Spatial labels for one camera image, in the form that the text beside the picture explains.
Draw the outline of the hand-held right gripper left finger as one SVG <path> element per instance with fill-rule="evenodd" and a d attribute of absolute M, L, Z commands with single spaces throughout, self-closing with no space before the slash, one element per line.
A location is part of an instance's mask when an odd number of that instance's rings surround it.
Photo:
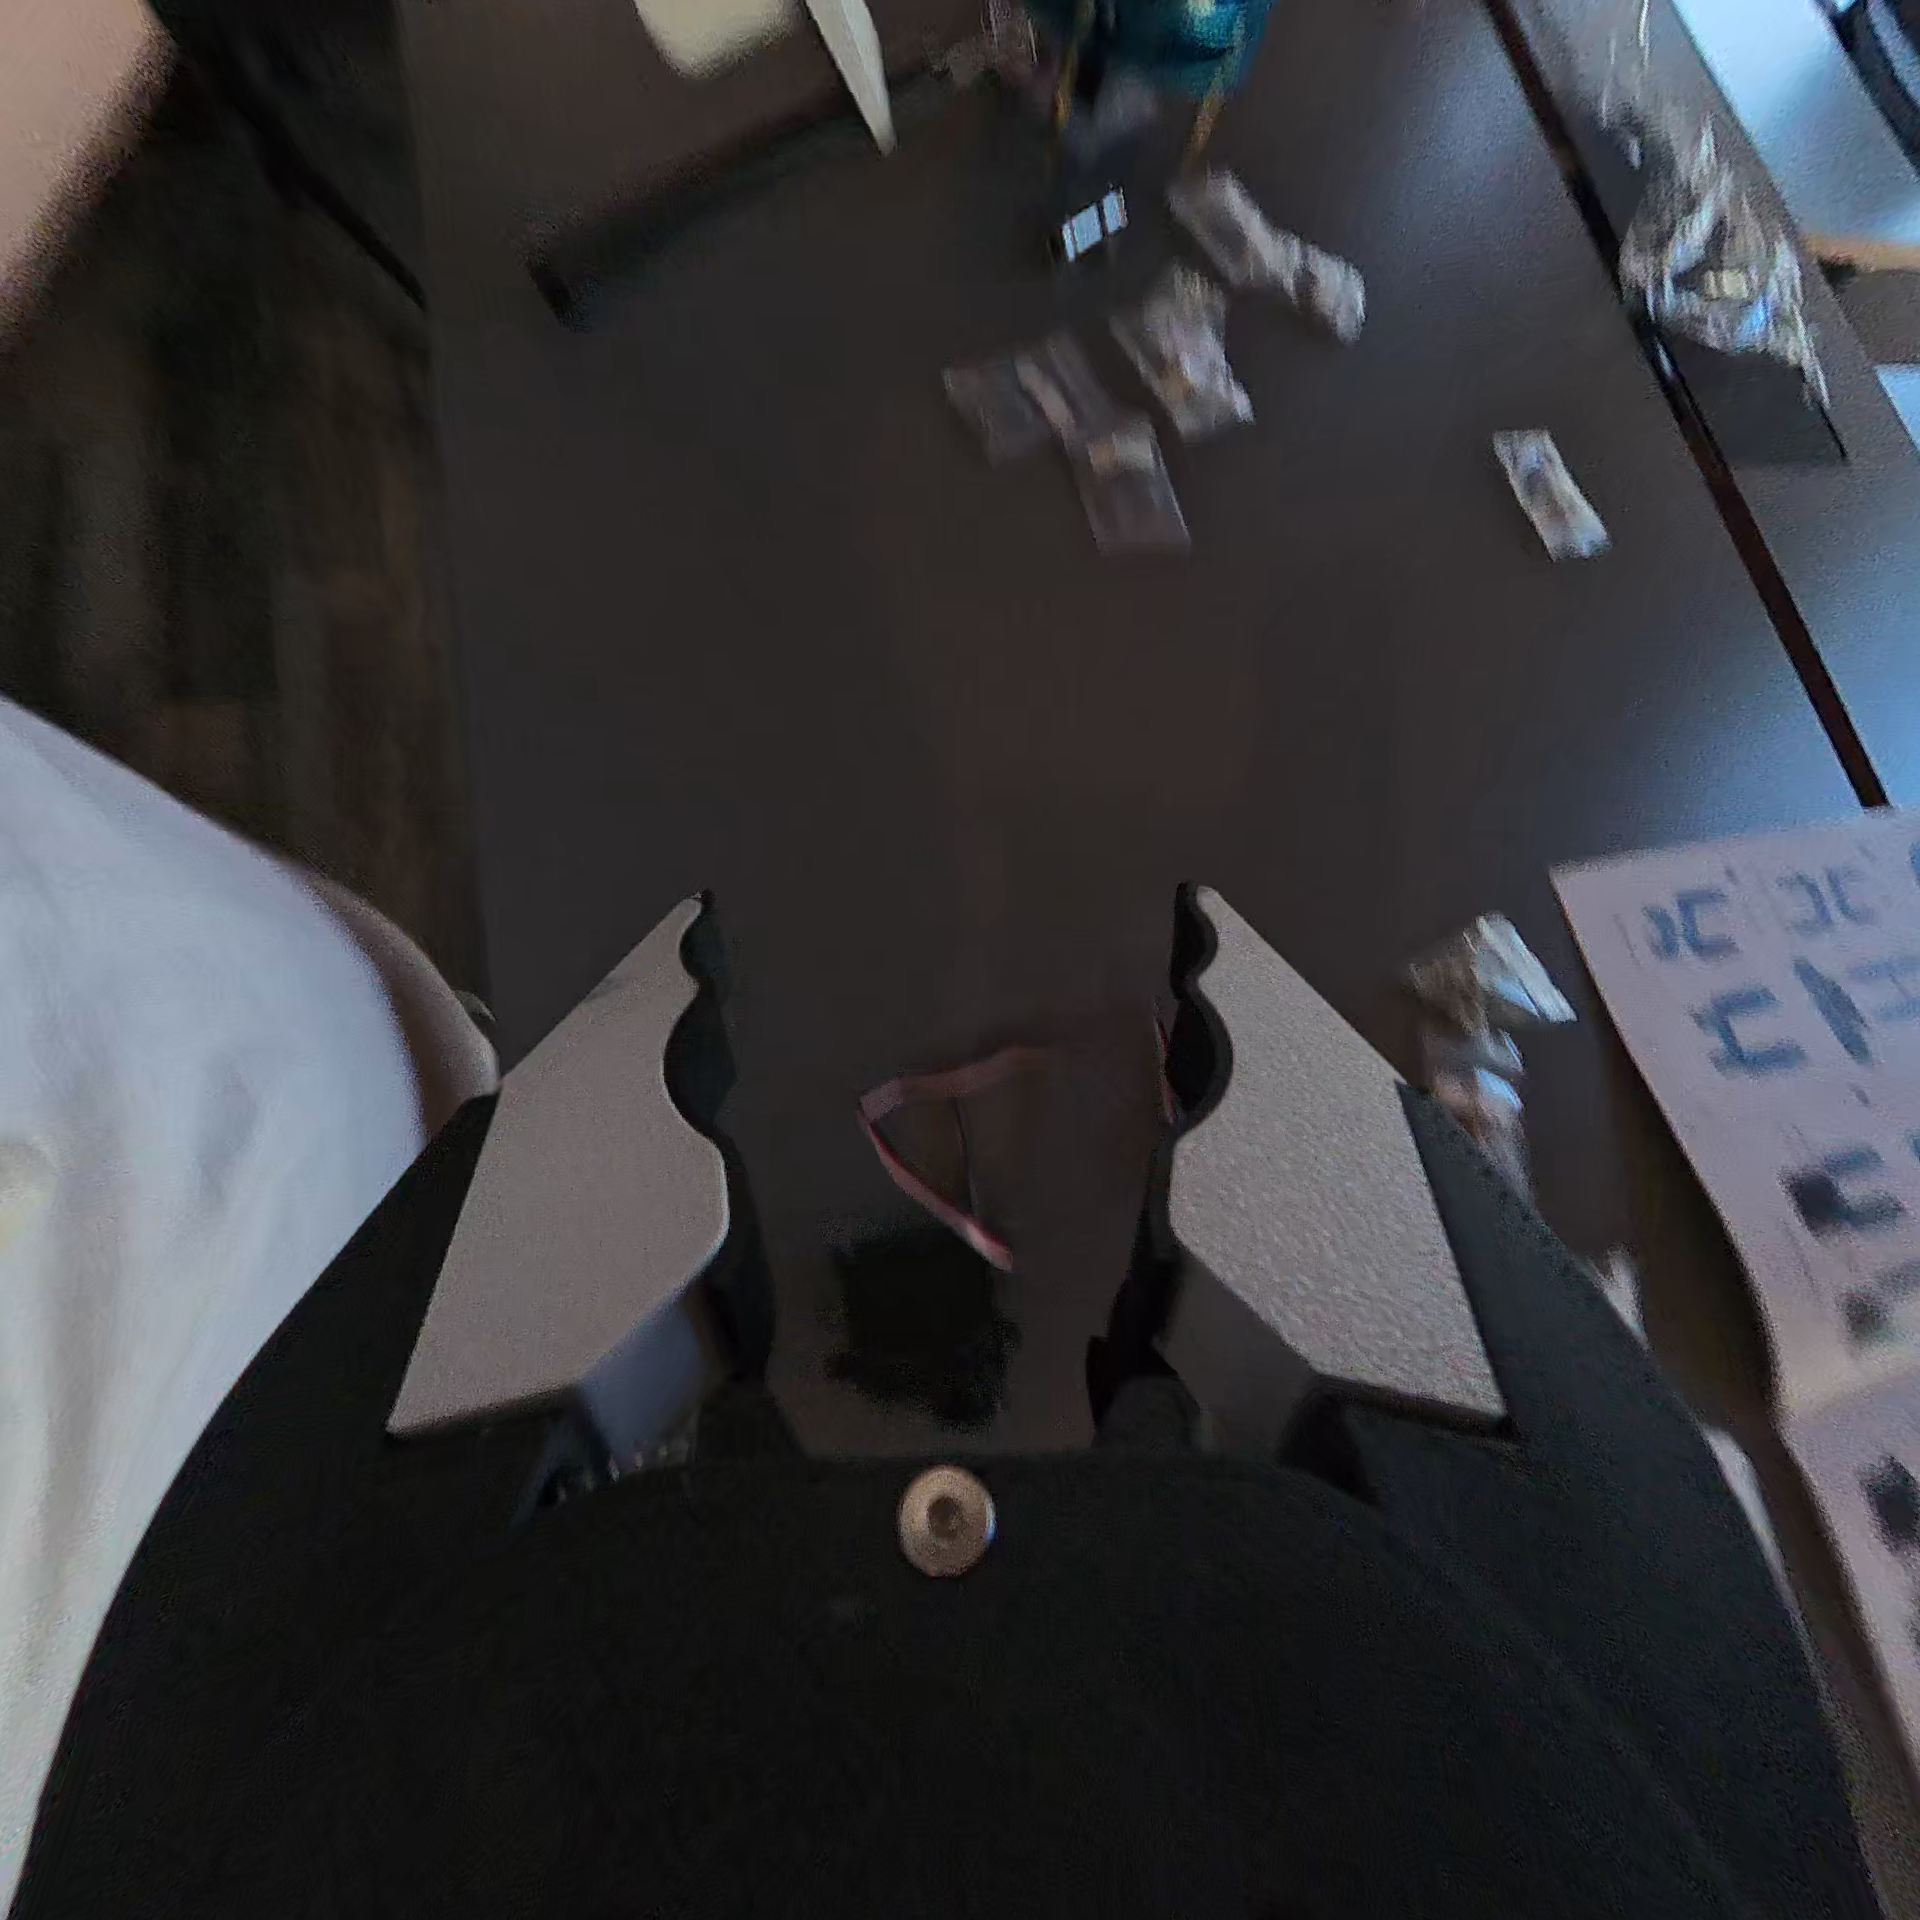
<path fill-rule="evenodd" d="M 776 1330 L 734 1088 L 715 901 L 696 892 L 495 1095 L 387 1434 L 566 1413 L 663 1449 Z"/>

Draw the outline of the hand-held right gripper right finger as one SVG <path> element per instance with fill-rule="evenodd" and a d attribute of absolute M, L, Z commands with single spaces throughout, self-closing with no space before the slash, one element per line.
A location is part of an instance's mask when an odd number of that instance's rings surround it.
<path fill-rule="evenodd" d="M 1414 1089 L 1217 890 L 1172 909 L 1163 1121 L 1128 1272 L 1091 1336 L 1097 1428 L 1181 1395 L 1199 1428 L 1361 1405 L 1500 1428 Z"/>

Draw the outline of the black servo motor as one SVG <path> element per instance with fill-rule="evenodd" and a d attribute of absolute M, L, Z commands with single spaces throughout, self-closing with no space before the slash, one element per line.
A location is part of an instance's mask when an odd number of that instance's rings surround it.
<path fill-rule="evenodd" d="M 838 1247 L 830 1380 L 939 1428 L 995 1425 L 1024 1336 L 1000 1270 L 944 1228 L 897 1228 Z"/>

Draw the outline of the dark desk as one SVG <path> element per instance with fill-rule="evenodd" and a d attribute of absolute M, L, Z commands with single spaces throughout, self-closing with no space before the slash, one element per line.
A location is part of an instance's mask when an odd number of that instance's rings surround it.
<path fill-rule="evenodd" d="M 897 1074 L 1024 1041 L 967 1108 L 1007 1226 L 973 1444 L 1088 1443 L 1154 1142 L 1179 884 L 1214 886 L 1414 1074 L 1404 966 L 1512 917 L 1571 990 L 1527 1045 L 1541 1209 L 1625 1250 L 1708 1417 L 1761 1413 L 1739 1267 L 1550 886 L 1579 856 L 1796 827 L 1851 787 L 1485 5 L 1284 5 L 1222 129 L 1357 263 L 1361 339 L 1231 313 L 1256 423 L 1169 447 L 1186 550 L 1103 555 L 1047 447 L 991 467 L 951 365 L 1108 315 L 1172 254 L 1049 260 L 1042 133 L 970 89 L 893 157 L 803 163 L 580 330 L 550 232 L 830 82 L 786 41 L 674 75 L 633 5 L 403 5 L 489 993 L 530 1050 L 659 914 L 715 897 L 774 1380 L 821 1453 L 932 1417 L 833 1378 L 838 1253 L 917 1209 L 856 1132 Z"/>

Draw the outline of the printed instruction booklet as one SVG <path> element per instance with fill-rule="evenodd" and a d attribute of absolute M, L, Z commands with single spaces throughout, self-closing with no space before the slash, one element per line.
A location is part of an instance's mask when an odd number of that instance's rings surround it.
<path fill-rule="evenodd" d="M 1916 1745 L 1916 811 L 1564 865 L 1553 888 L 1740 1260 L 1772 1424 Z"/>

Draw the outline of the black flat bar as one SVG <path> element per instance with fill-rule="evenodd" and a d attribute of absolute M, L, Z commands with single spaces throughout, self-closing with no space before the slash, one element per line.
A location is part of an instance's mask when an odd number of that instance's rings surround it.
<path fill-rule="evenodd" d="M 880 133 L 851 105 L 812 105 L 748 127 L 565 217 L 532 238 L 523 275 L 561 325 L 585 332 L 603 306 L 633 295 L 712 222 L 812 165 L 892 157 L 904 129 L 902 110 Z"/>

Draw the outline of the crumpled clear plastic wrap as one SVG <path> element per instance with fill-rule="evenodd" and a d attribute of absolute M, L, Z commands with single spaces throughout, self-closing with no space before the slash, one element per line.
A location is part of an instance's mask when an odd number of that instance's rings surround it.
<path fill-rule="evenodd" d="M 1769 362 L 1826 398 L 1796 246 L 1755 197 L 1721 119 L 1658 87 L 1641 61 L 1611 69 L 1599 115 L 1641 187 L 1620 238 L 1630 300 L 1673 338 Z"/>

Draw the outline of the white flat object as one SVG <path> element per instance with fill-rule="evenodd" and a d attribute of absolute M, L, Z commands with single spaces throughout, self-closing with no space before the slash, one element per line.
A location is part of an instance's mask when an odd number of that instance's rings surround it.
<path fill-rule="evenodd" d="M 634 3 L 659 55 L 684 79 L 712 79 L 808 22 L 856 122 L 883 157 L 897 149 L 892 84 L 866 3 Z"/>

